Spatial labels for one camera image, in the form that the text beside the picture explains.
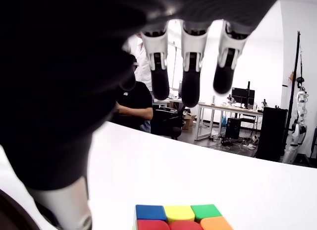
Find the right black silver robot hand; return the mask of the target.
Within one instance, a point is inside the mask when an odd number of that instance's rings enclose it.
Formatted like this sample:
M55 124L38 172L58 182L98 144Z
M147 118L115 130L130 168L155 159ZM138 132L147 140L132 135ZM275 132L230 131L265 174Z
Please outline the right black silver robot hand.
M181 20L182 101L194 107L211 24L223 21L213 88L225 94L276 1L0 0L0 144L45 219L59 230L92 228L88 155L116 88L132 88L129 37L142 35L153 93L163 100L167 24Z

